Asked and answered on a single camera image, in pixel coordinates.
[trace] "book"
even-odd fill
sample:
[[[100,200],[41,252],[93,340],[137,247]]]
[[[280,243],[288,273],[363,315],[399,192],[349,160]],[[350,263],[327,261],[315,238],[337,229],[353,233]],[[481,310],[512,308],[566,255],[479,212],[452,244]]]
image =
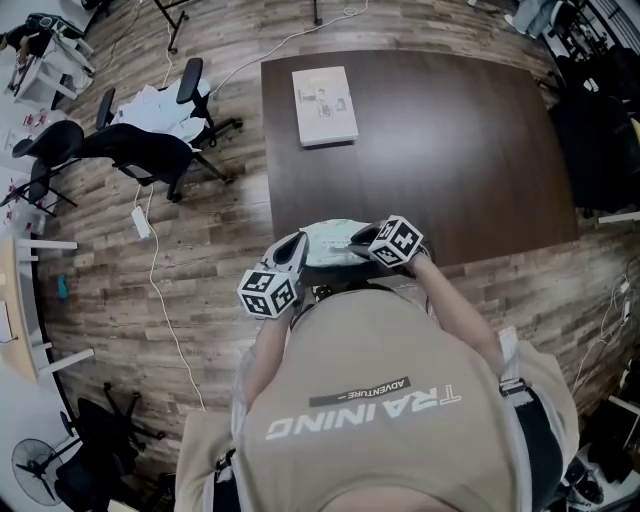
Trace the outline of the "book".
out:
[[[294,71],[292,76],[300,143],[304,147],[358,138],[343,66]]]

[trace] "black office chair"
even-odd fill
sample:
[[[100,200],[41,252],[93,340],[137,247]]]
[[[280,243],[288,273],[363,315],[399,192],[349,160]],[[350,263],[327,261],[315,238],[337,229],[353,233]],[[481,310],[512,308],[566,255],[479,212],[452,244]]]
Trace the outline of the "black office chair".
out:
[[[56,475],[55,490],[74,512],[107,510],[112,499],[132,507],[140,505],[138,494],[121,480],[135,468],[137,450],[129,431],[116,416],[84,398],[78,400],[78,418],[70,421],[60,413],[67,433],[75,429],[82,446]]]
[[[82,147],[84,132],[73,121],[58,121],[35,139],[23,139],[12,152],[13,158],[32,156],[49,168],[65,164]]]
[[[193,102],[194,109],[191,113],[191,117],[199,117],[205,120],[205,126],[202,132],[200,132],[195,139],[189,142],[189,144],[194,148],[199,148],[205,140],[209,141],[210,147],[215,147],[218,143],[217,135],[229,128],[239,130],[244,126],[242,119],[238,117],[230,117],[217,124],[213,122],[213,119],[209,114],[209,110],[207,109],[210,93],[206,96],[202,96],[198,91],[198,84],[202,77],[202,67],[202,59],[193,58],[187,61],[187,65],[184,68],[184,72],[182,73],[182,78],[180,80],[180,88],[176,95],[176,103],[178,105],[184,105],[190,101]],[[113,112],[111,112],[111,106],[113,104],[115,92],[115,88],[112,87],[104,93],[100,106],[98,107],[98,114],[96,115],[96,130],[102,130],[107,127],[111,121],[113,121],[115,116]]]
[[[123,446],[128,446],[128,443],[133,444],[138,450],[144,450],[145,443],[140,442],[136,434],[140,434],[146,437],[152,437],[154,439],[164,439],[165,433],[158,432],[152,433],[148,430],[138,427],[133,423],[133,410],[136,403],[140,399],[140,393],[133,393],[129,407],[126,413],[122,413],[114,402],[109,391],[111,390],[111,384],[105,383],[103,391],[107,397],[107,401],[113,410],[113,414],[100,407],[98,404],[80,398],[78,400],[78,418],[71,421],[67,418],[65,413],[60,413],[62,424],[64,425],[67,433],[73,437],[73,429],[76,429],[81,439],[92,439],[105,443],[105,439],[115,439],[116,444],[111,447],[112,451],[119,451],[121,458],[127,459],[128,457],[135,458],[137,452],[129,446],[126,450]]]
[[[112,499],[140,508],[138,494],[121,479],[130,474],[122,469],[128,462],[98,444],[83,444],[56,470],[56,494],[73,512],[106,512]]]
[[[202,66],[202,59],[193,58],[187,61],[184,73],[182,73],[182,79],[180,80],[180,88],[176,95],[176,103],[178,105],[184,105],[185,103],[193,101],[195,108],[191,117],[200,117],[204,119],[208,125],[205,126],[202,132],[190,142],[190,144],[195,148],[199,148],[200,144],[207,139],[209,140],[209,146],[215,147],[218,143],[216,135],[219,135],[228,128],[233,127],[234,129],[239,130],[243,126],[242,119],[237,117],[230,117],[218,124],[214,124],[213,119],[209,114],[209,110],[207,109],[210,94],[201,96],[198,91],[198,84],[202,77]]]
[[[31,156],[36,161],[31,167],[31,180],[13,189],[0,203],[4,206],[18,198],[26,199],[29,204],[37,209],[55,217],[51,208],[61,201],[66,201],[72,206],[78,206],[68,197],[51,187],[51,178],[60,173],[62,169],[77,162],[71,160],[82,147],[84,132],[73,121],[58,121],[46,128],[35,139],[23,139],[13,148],[13,158]],[[41,205],[46,200],[49,191],[58,196],[58,199],[49,205]]]
[[[182,194],[178,185],[192,160],[198,161],[211,174],[228,184],[234,181],[205,160],[200,153],[173,135],[151,133],[136,126],[117,123],[89,135],[78,153],[81,158],[106,157],[113,166],[146,187],[162,181],[169,185],[167,199],[177,203]]]

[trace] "floor plank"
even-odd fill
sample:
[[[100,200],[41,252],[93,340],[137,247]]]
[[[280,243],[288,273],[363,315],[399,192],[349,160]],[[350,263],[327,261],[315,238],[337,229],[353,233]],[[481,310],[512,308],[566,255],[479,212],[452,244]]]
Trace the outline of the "floor plank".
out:
[[[88,42],[97,50],[96,80],[79,100],[62,103],[87,133],[93,131],[107,88],[117,87],[118,104],[147,83],[163,83],[168,36],[152,2],[142,4],[136,25],[119,39],[135,16],[133,4],[116,0],[112,15],[91,29]],[[320,4],[325,21],[347,5],[362,5],[334,0]],[[191,19],[179,35],[169,82],[197,55],[205,60],[205,73],[215,86],[240,63],[312,26],[311,1],[194,0],[185,9]],[[503,14],[482,1],[474,10],[458,0],[371,0],[362,16],[296,38],[273,57],[362,48],[424,50],[511,64],[543,77],[551,65],[544,49],[512,31]],[[272,241],[259,72],[258,65],[239,72],[209,105],[217,117],[245,120],[243,133],[223,138],[206,155],[239,179],[225,188],[195,170],[179,205],[168,203],[165,187],[158,186],[150,212],[160,244],[154,278],[166,296],[194,379],[212,409],[228,406],[233,370],[259,325],[238,304],[239,276]],[[168,435],[150,443],[138,471],[152,476],[175,470],[185,415],[199,402],[149,283],[155,241],[139,240],[131,221],[136,184],[106,160],[93,160],[66,172],[61,189],[79,207],[62,207],[47,225],[46,236],[77,240],[79,249],[41,258],[47,328],[56,357],[88,347],[96,351],[94,358],[60,372],[64,388],[73,402],[84,396],[105,405],[105,381],[113,383],[123,404],[128,393],[140,391],[136,421]],[[149,190],[143,190],[143,206],[148,197]],[[555,354],[570,383],[589,344],[599,337],[612,282],[640,249],[640,235],[629,226],[582,222],[580,232],[574,243],[445,269],[496,329],[515,325],[522,338]],[[638,263],[630,268],[632,279],[640,276]],[[56,297],[60,274],[69,289],[65,301]],[[401,293],[421,300],[415,288],[396,284]],[[633,348],[635,325],[629,324],[622,334],[580,391],[581,410],[592,407],[615,383],[623,355]]]

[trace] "electric fan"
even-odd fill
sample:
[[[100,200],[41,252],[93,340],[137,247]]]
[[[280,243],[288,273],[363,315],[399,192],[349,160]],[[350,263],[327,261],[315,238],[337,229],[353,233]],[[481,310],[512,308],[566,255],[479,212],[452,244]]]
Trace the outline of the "electric fan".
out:
[[[45,507],[60,503],[54,491],[56,470],[62,465],[58,453],[38,439],[24,439],[13,449],[11,467],[29,498]]]

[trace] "desk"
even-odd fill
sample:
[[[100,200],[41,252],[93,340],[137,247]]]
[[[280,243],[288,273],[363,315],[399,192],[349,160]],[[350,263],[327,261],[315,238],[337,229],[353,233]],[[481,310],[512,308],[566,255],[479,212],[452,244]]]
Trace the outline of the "desk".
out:
[[[292,71],[344,66],[360,136],[303,149]],[[262,64],[276,238],[320,220],[403,215],[452,265],[577,238],[563,156],[521,69],[426,52],[354,51]]]
[[[44,368],[36,368],[33,359],[33,350],[45,350],[51,348],[49,343],[38,346],[31,345],[30,329],[25,312],[25,299],[32,304],[29,305],[31,316],[35,314],[35,300],[33,290],[23,289],[23,279],[19,269],[18,251],[20,247],[42,248],[42,249],[75,249],[74,242],[51,242],[44,240],[15,240],[6,238],[0,244],[0,274],[4,275],[4,284],[0,281],[0,300],[7,306],[7,316],[11,326],[13,341],[0,345],[0,353],[4,364],[11,367],[24,379],[37,383],[38,377],[43,374],[51,374],[61,370],[70,364],[78,362],[93,355],[93,349],[83,350],[77,354],[65,357]],[[36,257],[25,258],[24,261],[33,261]]]

